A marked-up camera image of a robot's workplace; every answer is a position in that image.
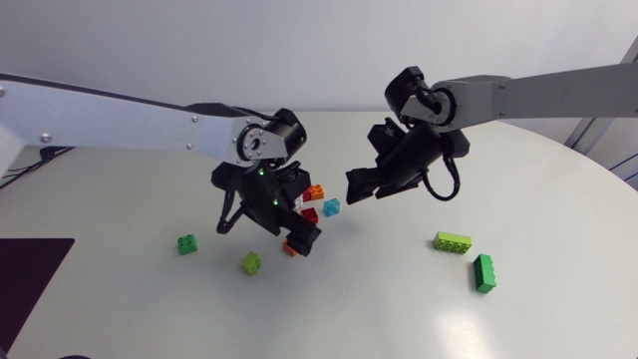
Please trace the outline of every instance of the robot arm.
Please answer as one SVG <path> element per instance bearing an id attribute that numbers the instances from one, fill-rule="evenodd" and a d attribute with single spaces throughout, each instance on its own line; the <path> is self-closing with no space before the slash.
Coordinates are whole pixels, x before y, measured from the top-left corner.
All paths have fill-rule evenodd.
<path id="1" fill-rule="evenodd" d="M 437 199 L 452 199 L 461 185 L 455 159 L 470 143 L 461 129 L 498 119 L 638 117 L 638 63 L 510 79 L 474 76 L 442 81 L 429 88 L 417 67 L 404 70 L 386 89 L 394 121 L 375 125 L 368 139 L 379 155 L 373 169 L 348 177 L 348 203 L 375 190 L 381 198 L 423 181 Z M 443 157 L 454 179 L 452 194 L 441 196 L 428 182 L 428 166 Z"/>
<path id="2" fill-rule="evenodd" d="M 284 139 L 223 104 L 178 107 L 0 75 L 0 172 L 24 146 L 194 151 L 240 167 L 287 158 Z"/>
<path id="3" fill-rule="evenodd" d="M 23 147 L 97 147 L 198 152 L 223 161 L 212 183 L 225 190 L 217 231 L 243 215 L 308 255 L 321 230 L 293 210 L 310 186 L 298 162 L 280 168 L 305 144 L 294 114 L 274 116 L 223 104 L 179 107 L 28 78 L 0 75 L 0 172 Z M 227 219 L 235 193 L 239 209 Z"/>

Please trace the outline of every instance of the table surface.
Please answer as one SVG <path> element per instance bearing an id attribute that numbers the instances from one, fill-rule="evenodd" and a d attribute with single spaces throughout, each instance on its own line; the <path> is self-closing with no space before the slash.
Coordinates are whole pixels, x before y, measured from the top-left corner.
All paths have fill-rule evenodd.
<path id="1" fill-rule="evenodd" d="M 635 358 L 638 194 L 593 161 L 525 130 L 467 129 L 459 196 L 419 188 L 345 204 L 386 113 L 300 113 L 295 160 L 341 213 L 320 213 L 308 257 L 247 218 L 215 232 L 218 162 L 198 154 L 78 149 L 0 191 L 1 237 L 74 237 L 11 359 Z M 433 186 L 448 192 L 442 164 Z M 320 208 L 322 201 L 306 203 Z M 465 255 L 437 231 L 470 235 Z M 180 256 L 176 239 L 197 237 Z M 253 277 L 239 262 L 261 255 Z M 472 261 L 498 286 L 475 291 Z"/>

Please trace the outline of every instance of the black mat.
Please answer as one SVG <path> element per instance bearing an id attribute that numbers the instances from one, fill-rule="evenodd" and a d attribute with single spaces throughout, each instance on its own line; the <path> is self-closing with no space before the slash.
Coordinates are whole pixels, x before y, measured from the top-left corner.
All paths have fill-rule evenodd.
<path id="1" fill-rule="evenodd" d="M 0 239 L 0 347 L 7 354 L 74 241 Z"/>

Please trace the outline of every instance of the dark green lego brick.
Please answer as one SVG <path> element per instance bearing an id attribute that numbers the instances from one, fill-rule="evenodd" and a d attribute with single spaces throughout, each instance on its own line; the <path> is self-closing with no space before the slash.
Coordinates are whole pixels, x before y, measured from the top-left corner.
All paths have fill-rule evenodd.
<path id="1" fill-rule="evenodd" d="M 472 247 L 472 239 L 465 235 L 438 232 L 435 237 L 435 249 L 453 253 L 467 253 Z"/>
<path id="2" fill-rule="evenodd" d="M 474 261 L 475 280 L 477 291 L 488 293 L 496 287 L 496 276 L 491 257 L 487 254 L 479 254 Z"/>
<path id="3" fill-rule="evenodd" d="M 197 251 L 197 240 L 192 234 L 185 235 L 177 239 L 177 249 L 179 254 L 185 255 Z"/>
<path id="4" fill-rule="evenodd" d="M 248 252 L 245 258 L 241 261 L 241 269 L 248 275 L 255 275 L 261 268 L 261 258 L 259 254 L 255 252 Z"/>

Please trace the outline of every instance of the lego brick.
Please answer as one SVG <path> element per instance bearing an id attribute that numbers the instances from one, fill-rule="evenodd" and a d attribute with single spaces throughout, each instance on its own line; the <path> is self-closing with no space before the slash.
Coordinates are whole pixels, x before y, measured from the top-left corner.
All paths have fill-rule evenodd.
<path id="1" fill-rule="evenodd" d="M 496 276 L 494 275 L 494 267 L 489 255 L 479 254 L 474 261 L 474 268 L 478 292 L 488 293 L 496 287 Z"/>
<path id="2" fill-rule="evenodd" d="M 310 191 L 310 200 L 323 199 L 324 192 L 321 184 L 311 185 L 308 190 Z"/>
<path id="3" fill-rule="evenodd" d="M 192 234 L 185 235 L 177 239 L 177 249 L 179 254 L 185 255 L 197 251 L 197 240 Z"/>
<path id="4" fill-rule="evenodd" d="M 303 204 L 303 197 L 302 195 L 299 195 L 298 197 L 295 198 L 295 206 L 294 208 L 292 208 L 292 210 L 296 211 L 297 213 L 301 213 L 302 204 Z"/>
<path id="5" fill-rule="evenodd" d="M 290 254 L 291 256 L 295 256 L 297 255 L 297 251 L 292 249 L 289 245 L 288 245 L 288 239 L 283 241 L 283 250 L 286 251 L 286 253 Z"/>
<path id="6" fill-rule="evenodd" d="M 315 208 L 302 209 L 301 215 L 315 224 L 319 223 L 319 215 L 317 215 Z"/>
<path id="7" fill-rule="evenodd" d="M 261 258 L 255 252 L 248 252 L 246 257 L 241 261 L 241 269 L 247 275 L 255 275 L 261 268 Z"/>
<path id="8" fill-rule="evenodd" d="M 330 200 L 326 200 L 323 202 L 323 213 L 326 216 L 331 216 L 339 213 L 339 200 L 337 198 L 332 198 Z"/>
<path id="9" fill-rule="evenodd" d="M 467 253 L 472 247 L 472 239 L 465 235 L 438 232 L 435 238 L 435 248 L 453 253 Z"/>

